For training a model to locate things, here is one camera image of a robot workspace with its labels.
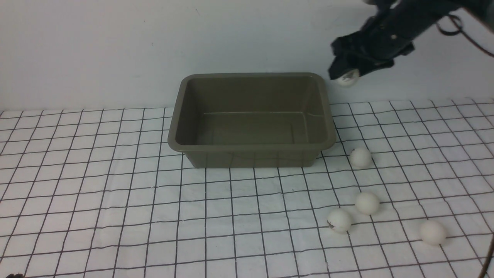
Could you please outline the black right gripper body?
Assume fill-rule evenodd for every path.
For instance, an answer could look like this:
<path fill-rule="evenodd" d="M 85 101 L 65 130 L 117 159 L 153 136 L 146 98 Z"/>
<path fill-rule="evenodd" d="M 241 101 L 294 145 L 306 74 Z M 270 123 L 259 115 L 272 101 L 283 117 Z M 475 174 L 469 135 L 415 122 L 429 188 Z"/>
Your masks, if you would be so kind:
<path fill-rule="evenodd" d="M 415 8 L 388 8 L 367 19 L 360 30 L 331 43 L 334 56 L 362 60 L 394 60 L 415 50 Z"/>

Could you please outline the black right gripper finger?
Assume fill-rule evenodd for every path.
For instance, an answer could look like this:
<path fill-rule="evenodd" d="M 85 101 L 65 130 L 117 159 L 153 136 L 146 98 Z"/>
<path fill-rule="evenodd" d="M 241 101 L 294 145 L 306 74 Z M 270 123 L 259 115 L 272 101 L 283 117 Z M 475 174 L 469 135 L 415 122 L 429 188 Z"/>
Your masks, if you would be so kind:
<path fill-rule="evenodd" d="M 378 70 L 388 69 L 394 66 L 394 60 L 386 60 L 386 61 L 370 61 L 370 60 L 362 60 L 358 65 L 359 76 L 363 77 L 367 74 L 373 73 Z"/>
<path fill-rule="evenodd" d="M 328 74 L 331 80 L 337 80 L 348 72 L 357 68 L 357 59 L 352 56 L 335 56 Z"/>

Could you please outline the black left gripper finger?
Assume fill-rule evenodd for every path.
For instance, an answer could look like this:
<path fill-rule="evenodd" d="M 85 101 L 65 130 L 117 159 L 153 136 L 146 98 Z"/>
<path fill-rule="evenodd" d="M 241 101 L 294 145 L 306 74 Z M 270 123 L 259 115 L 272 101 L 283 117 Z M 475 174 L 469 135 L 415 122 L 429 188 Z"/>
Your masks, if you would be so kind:
<path fill-rule="evenodd" d="M 24 275 L 22 273 L 11 273 L 7 278 L 24 278 Z"/>

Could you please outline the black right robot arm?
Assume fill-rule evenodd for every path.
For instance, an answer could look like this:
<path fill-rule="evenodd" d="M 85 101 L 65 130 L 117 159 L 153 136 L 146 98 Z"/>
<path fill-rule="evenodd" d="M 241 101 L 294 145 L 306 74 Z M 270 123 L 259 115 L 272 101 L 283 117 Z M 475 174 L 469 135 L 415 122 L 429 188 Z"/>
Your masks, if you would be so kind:
<path fill-rule="evenodd" d="M 337 37 L 331 44 L 335 58 L 328 73 L 341 86 L 351 86 L 360 77 L 393 67 L 395 58 L 413 52 L 413 41 L 444 17 L 456 30 L 438 27 L 443 35 L 462 34 L 479 49 L 480 45 L 464 32 L 461 19 L 452 14 L 460 8 L 493 30 L 492 0 L 370 0 L 369 4 L 376 6 L 376 14 L 367 18 L 360 30 Z"/>

